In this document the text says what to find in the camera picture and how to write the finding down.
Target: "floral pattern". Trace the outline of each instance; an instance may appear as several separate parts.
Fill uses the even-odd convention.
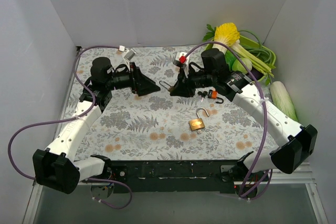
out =
[[[188,52],[193,46],[135,48],[134,62],[141,72],[154,80],[173,85],[178,68],[172,64],[177,52]],[[202,49],[191,55],[192,61],[202,66]],[[91,49],[79,61],[77,74],[83,81],[90,77],[90,67],[96,57],[109,57],[114,67],[123,63],[113,49]],[[263,86],[266,97],[269,90]],[[65,117],[75,110],[82,92],[74,81]],[[100,154],[112,160],[166,159],[239,159],[258,149],[263,128],[243,109],[224,99],[223,104],[200,96],[170,97],[166,89],[139,97],[130,89],[112,91],[112,99],[100,119],[96,120],[82,141],[76,159]],[[207,117],[200,113],[205,129],[192,132],[189,121],[196,118],[196,109],[204,107]],[[276,146],[267,135],[265,148]]]

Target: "wall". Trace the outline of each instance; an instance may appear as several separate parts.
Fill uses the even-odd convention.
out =
[[[32,181],[11,167],[7,144],[20,127],[59,117],[75,47],[50,0],[0,0],[0,222],[21,223]],[[20,134],[17,165],[33,175],[32,155],[52,140],[55,126]]]
[[[275,75],[287,87],[299,120],[319,132],[310,162],[330,223],[336,223],[335,13],[336,0],[286,0],[266,40],[278,56]]]
[[[285,0],[51,0],[76,45],[186,45],[207,23],[235,22],[263,40]]]

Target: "padlock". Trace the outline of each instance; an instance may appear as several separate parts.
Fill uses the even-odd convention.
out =
[[[203,122],[202,118],[199,117],[199,114],[198,114],[199,110],[204,110],[206,115],[209,117],[209,113],[207,112],[207,110],[205,108],[198,108],[196,110],[197,119],[189,121],[190,128],[191,128],[192,131],[196,131],[196,130],[205,128],[205,125],[204,125],[204,122]]]

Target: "padlock shackle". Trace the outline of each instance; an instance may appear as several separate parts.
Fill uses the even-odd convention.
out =
[[[198,114],[198,111],[199,111],[199,110],[204,110],[205,113],[206,113],[206,115],[209,117],[209,113],[208,113],[208,111],[207,111],[205,108],[198,108],[198,109],[196,110],[197,118],[200,118],[200,116],[199,116],[199,114]]]

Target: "padlock body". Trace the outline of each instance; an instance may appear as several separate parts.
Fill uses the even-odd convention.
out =
[[[189,121],[189,124],[190,124],[190,128],[191,128],[192,131],[196,131],[196,130],[205,128],[205,125],[204,125],[204,122],[203,122],[202,118],[197,118],[197,119],[191,120],[191,121]]]

